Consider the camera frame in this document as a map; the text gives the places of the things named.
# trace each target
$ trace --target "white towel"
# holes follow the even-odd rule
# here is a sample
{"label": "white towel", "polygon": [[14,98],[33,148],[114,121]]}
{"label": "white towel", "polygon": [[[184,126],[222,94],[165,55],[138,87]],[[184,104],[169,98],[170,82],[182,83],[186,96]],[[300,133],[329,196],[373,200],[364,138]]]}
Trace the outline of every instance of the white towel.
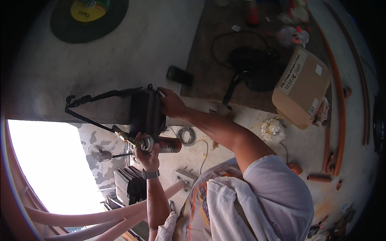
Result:
{"label": "white towel", "polygon": [[[210,229],[214,241],[279,241],[249,185],[236,177],[216,177],[207,181]],[[254,235],[237,213],[240,203]]]}
{"label": "white towel", "polygon": [[176,227],[178,215],[172,211],[168,218],[165,220],[165,224],[158,226],[157,237],[155,241],[172,241],[174,228]]}

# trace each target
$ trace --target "watch strap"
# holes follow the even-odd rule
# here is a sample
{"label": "watch strap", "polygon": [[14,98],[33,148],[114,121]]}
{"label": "watch strap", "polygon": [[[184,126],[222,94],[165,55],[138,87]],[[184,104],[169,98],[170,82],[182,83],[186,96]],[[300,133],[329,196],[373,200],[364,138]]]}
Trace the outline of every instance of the watch strap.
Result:
{"label": "watch strap", "polygon": [[145,169],[142,169],[142,177],[143,179],[152,179],[159,177],[159,170],[156,172],[147,172]]}

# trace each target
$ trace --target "white t-shirt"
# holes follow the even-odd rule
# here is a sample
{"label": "white t-shirt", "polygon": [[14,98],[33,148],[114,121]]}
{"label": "white t-shirt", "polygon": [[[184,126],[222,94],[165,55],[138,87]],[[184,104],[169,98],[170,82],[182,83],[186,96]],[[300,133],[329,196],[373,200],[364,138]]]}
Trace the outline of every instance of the white t-shirt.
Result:
{"label": "white t-shirt", "polygon": [[194,184],[178,217],[175,217],[177,214],[173,217],[177,219],[174,241],[212,240],[207,181],[219,176],[236,177],[249,184],[280,240],[305,240],[314,216],[311,194],[280,157],[270,155],[252,163],[243,175],[235,158],[205,171]]}

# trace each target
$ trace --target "red spray can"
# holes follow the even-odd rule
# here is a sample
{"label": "red spray can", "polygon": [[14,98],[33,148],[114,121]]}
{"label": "red spray can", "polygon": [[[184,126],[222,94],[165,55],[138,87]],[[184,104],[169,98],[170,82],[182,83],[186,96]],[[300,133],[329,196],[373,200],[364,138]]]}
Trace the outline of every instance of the red spray can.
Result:
{"label": "red spray can", "polygon": [[152,137],[146,135],[140,139],[141,150],[151,153],[155,143],[159,143],[160,153],[177,153],[181,150],[182,143],[178,138]]}

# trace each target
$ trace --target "white paper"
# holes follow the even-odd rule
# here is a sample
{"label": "white paper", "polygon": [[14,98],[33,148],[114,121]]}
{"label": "white paper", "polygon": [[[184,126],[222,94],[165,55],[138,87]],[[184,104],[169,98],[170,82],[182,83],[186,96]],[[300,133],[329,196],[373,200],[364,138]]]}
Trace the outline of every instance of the white paper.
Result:
{"label": "white paper", "polygon": [[308,110],[308,112],[310,113],[310,115],[312,117],[314,117],[316,114],[316,111],[317,111],[316,108],[318,107],[318,104],[319,104],[319,101],[317,99],[315,99],[314,102],[312,103],[312,106]]}
{"label": "white paper", "polygon": [[238,31],[240,31],[241,27],[239,27],[237,25],[233,25],[232,29],[235,30],[236,32],[238,32]]}
{"label": "white paper", "polygon": [[323,69],[322,69],[322,67],[320,67],[320,65],[316,65],[316,70],[315,70],[315,72],[319,75],[319,76],[322,76],[322,71],[323,71]]}
{"label": "white paper", "polygon": [[279,85],[279,89],[288,95],[295,85],[296,80],[298,79],[301,70],[303,69],[304,63],[306,62],[308,54],[299,49],[296,58],[291,63],[291,67],[288,70],[285,78]]}

